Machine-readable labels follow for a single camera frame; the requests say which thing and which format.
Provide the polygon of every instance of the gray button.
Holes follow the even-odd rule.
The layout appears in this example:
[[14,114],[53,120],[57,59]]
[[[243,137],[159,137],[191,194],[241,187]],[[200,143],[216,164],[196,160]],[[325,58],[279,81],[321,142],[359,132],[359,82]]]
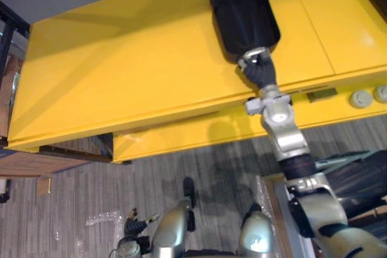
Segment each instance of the gray button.
[[367,91],[359,90],[352,94],[350,102],[355,108],[366,108],[372,103],[372,95]]
[[376,87],[374,97],[380,103],[387,103],[387,85]]

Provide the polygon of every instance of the yellow table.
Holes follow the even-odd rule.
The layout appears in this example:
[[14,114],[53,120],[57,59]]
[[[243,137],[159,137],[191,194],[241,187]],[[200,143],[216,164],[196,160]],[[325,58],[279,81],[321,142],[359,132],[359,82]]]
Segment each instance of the yellow table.
[[[285,92],[385,74],[386,24],[368,0],[270,0]],[[102,0],[33,25],[8,135],[28,150],[242,104],[209,0]]]
[[[364,89],[372,94],[383,84],[385,79],[337,87],[337,95],[315,103],[310,103],[306,94],[294,94],[296,124],[305,129],[386,114],[387,105],[376,100],[365,109],[356,109],[349,102],[354,91]],[[263,135],[266,131],[261,125],[261,116],[248,116],[243,106],[237,106],[152,129],[117,132],[114,134],[113,162]]]

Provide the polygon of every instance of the yellow tabletop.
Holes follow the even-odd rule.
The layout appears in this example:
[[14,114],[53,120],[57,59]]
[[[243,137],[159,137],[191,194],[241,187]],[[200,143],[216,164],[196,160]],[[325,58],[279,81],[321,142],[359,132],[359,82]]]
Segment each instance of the yellow tabletop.
[[[328,0],[319,14],[318,0],[270,2],[282,33],[273,58],[284,90],[365,69],[363,55],[369,53],[366,69],[385,70],[385,30],[364,0],[338,5],[353,18],[361,12],[363,34],[352,34],[349,45],[363,49],[350,50],[331,45],[340,33],[334,20],[323,24],[337,9]],[[237,71],[222,55],[209,0],[102,0],[71,10],[33,25],[9,148],[153,126],[241,104],[253,87]]]

